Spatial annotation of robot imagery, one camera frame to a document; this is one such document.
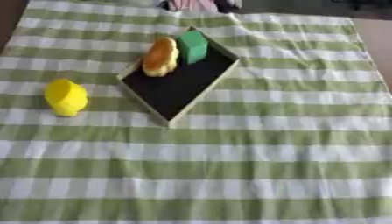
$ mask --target tray rim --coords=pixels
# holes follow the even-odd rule
[[[128,75],[131,75],[132,72],[137,70],[142,63],[142,59],[138,59],[135,62],[130,63],[128,66],[126,66],[125,69],[123,69],[117,76],[117,80],[120,83],[120,86],[122,89],[126,90],[128,94],[130,94],[132,97],[136,98],[145,108],[151,112],[156,119],[158,119],[158,122],[160,122],[162,125],[164,125],[167,128],[174,128],[175,124],[177,121],[184,116],[189,110],[191,110],[196,103],[198,103],[200,100],[202,100],[206,95],[216,87],[216,85],[222,81],[225,77],[230,75],[237,67],[239,64],[239,57],[235,55],[234,53],[230,52],[225,46],[220,45],[217,43],[213,38],[209,37],[206,35],[204,32],[198,30],[194,26],[189,26],[185,29],[181,29],[180,33],[187,32],[187,31],[192,31],[192,30],[197,30],[199,31],[204,38],[208,40],[208,44],[210,44],[212,47],[214,47],[216,50],[221,52],[223,55],[226,57],[230,58],[233,63],[223,72],[217,79],[215,79],[213,82],[211,82],[202,92],[200,92],[196,97],[194,97],[186,106],[184,106],[172,119],[168,120],[166,119],[163,115],[161,115],[158,111],[156,111],[147,101],[143,100],[142,96],[140,96],[138,93],[136,93],[132,88],[128,87],[124,82],[123,79],[127,77]]]

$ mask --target brown floor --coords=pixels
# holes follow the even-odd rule
[[[353,21],[389,90],[392,90],[392,21],[362,18]]]
[[[0,0],[0,51],[10,38],[27,2],[28,0]],[[353,21],[374,63],[392,90],[392,59],[389,59],[392,55],[392,20],[365,19],[380,16],[365,10],[357,11],[353,16],[356,17]]]

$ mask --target green stripe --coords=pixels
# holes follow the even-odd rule
[[[298,155],[305,158],[307,152],[299,150]],[[312,161],[129,161],[120,158],[5,158],[0,161],[2,178],[372,179],[387,177],[391,171],[390,161],[322,164]]]
[[[0,81],[49,82],[58,78],[68,78],[80,84],[115,86],[118,84],[115,73],[83,73],[77,71],[42,71],[1,69]],[[380,80],[367,82],[334,80],[273,80],[267,78],[227,77],[217,89],[259,89],[283,91],[340,91],[340,92],[380,92],[386,91]]]
[[[58,78],[68,78],[76,83],[117,85],[115,73],[84,73],[74,70],[21,70],[0,69],[0,81],[38,81],[49,82]]]
[[[112,126],[0,125],[9,141],[116,141],[148,144],[389,145],[390,131],[165,129]]]
[[[47,28],[19,28],[17,30],[19,36],[37,36],[47,37],[52,39],[93,39],[93,40],[113,40],[121,42],[139,42],[152,43],[155,39],[162,37],[173,37],[166,33],[137,33],[127,32],[121,33],[118,31],[75,31],[68,29],[47,29]],[[227,47],[242,47],[242,46],[271,46],[283,49],[301,49],[301,50],[327,50],[327,51],[361,51],[365,48],[361,42],[339,42],[339,41],[293,41],[293,40],[278,40],[278,39],[264,39],[255,36],[235,36],[225,38],[213,38],[220,44]]]
[[[42,95],[0,94],[0,109],[49,109]],[[132,98],[89,97],[85,111],[145,112]],[[377,104],[322,105],[296,103],[243,103],[201,101],[189,112],[194,115],[234,116],[392,116],[392,106]]]
[[[245,67],[263,67],[298,70],[361,70],[374,71],[375,67],[368,60],[322,60],[322,59],[243,59]]]
[[[99,60],[107,62],[130,62],[141,56],[139,53],[114,53],[105,55],[105,52],[98,51],[75,51],[75,50],[41,50],[29,51],[8,51],[8,57],[20,58],[42,58],[48,60]],[[267,58],[246,58],[241,59],[245,67],[263,67],[276,69],[299,69],[299,70],[375,70],[373,64],[368,60],[322,60],[322,59],[267,59]]]
[[[1,199],[1,221],[296,220],[388,217],[392,199]]]
[[[41,58],[49,60],[98,60],[110,62],[130,62],[140,59],[141,52],[111,52],[97,50],[44,49],[37,47],[11,46],[3,51],[6,57]]]
[[[222,27],[229,25],[243,26],[251,31],[259,32],[314,32],[314,33],[339,33],[352,35],[356,31],[351,24],[279,24],[272,22],[239,22],[230,17],[204,17],[204,18],[178,18],[159,15],[157,17],[140,17],[129,15],[102,15],[99,13],[61,12],[54,10],[29,9],[24,13],[26,18],[61,19],[71,21],[109,22],[133,25],[174,25],[187,27]]]

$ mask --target yellow cup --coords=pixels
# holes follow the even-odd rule
[[[46,86],[45,98],[59,116],[76,116],[88,104],[88,92],[67,79],[54,80]]]

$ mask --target tablecloth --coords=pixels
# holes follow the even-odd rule
[[[165,129],[116,74],[189,25],[241,63]],[[56,78],[89,92],[76,117]],[[392,223],[391,105],[349,18],[31,0],[0,58],[0,224]]]

